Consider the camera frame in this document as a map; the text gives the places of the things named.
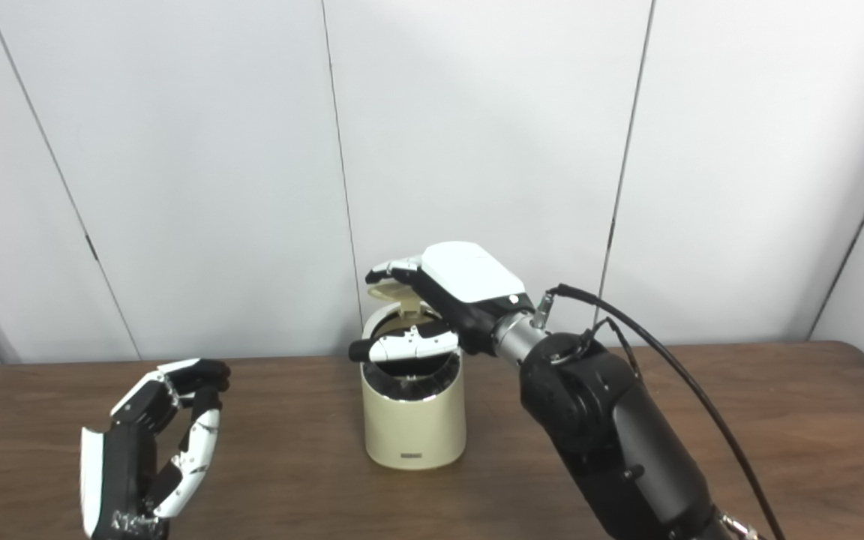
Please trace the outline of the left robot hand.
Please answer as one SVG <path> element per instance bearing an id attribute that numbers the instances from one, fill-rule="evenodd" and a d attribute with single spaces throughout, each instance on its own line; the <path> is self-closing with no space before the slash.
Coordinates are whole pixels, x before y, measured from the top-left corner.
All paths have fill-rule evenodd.
<path id="1" fill-rule="evenodd" d="M 106 431 L 82 429 L 79 509 L 89 539 L 169 538 L 212 467 L 230 376 L 211 358 L 159 365 L 111 408 Z M 182 410 L 190 421 L 177 454 L 159 465 L 158 435 Z"/>

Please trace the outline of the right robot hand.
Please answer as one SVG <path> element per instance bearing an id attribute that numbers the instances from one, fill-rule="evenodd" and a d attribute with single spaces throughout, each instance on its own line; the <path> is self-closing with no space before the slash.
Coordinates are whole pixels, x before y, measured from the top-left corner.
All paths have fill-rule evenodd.
<path id="1" fill-rule="evenodd" d="M 438 318 L 353 342 L 351 362 L 411 362 L 459 348 L 520 367 L 546 336 L 532 325 L 536 309 L 522 280 L 474 242 L 441 242 L 382 262 L 364 282 L 405 286 Z"/>

